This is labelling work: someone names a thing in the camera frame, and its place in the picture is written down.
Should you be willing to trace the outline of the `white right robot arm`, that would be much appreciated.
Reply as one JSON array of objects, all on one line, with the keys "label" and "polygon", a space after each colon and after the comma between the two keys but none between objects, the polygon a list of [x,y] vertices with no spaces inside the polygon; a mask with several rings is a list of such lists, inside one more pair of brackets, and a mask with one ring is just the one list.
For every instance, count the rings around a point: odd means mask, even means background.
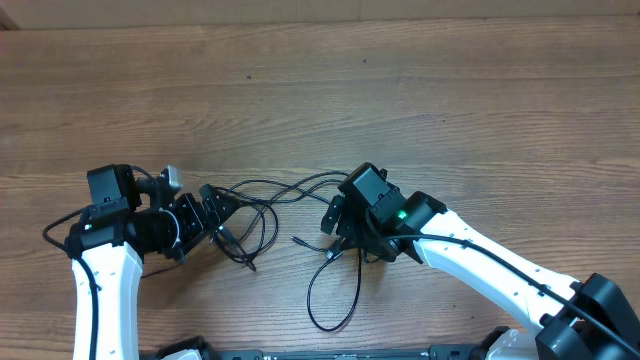
[{"label": "white right robot arm", "polygon": [[478,359],[636,359],[639,318],[612,280],[581,282],[503,247],[443,202],[404,196],[387,173],[363,163],[338,185],[321,230],[336,249],[393,262],[405,254],[465,283],[511,315],[522,330],[498,330]]}]

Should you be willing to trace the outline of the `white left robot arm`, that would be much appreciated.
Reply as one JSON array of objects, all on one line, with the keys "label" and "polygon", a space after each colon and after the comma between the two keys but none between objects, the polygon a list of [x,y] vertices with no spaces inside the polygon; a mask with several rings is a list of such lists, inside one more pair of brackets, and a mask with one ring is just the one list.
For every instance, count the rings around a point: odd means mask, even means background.
[{"label": "white left robot arm", "polygon": [[211,185],[183,193],[178,170],[153,177],[111,164],[88,171],[91,204],[65,240],[76,284],[76,359],[137,359],[138,292],[144,257],[177,263],[221,230],[240,203]]}]

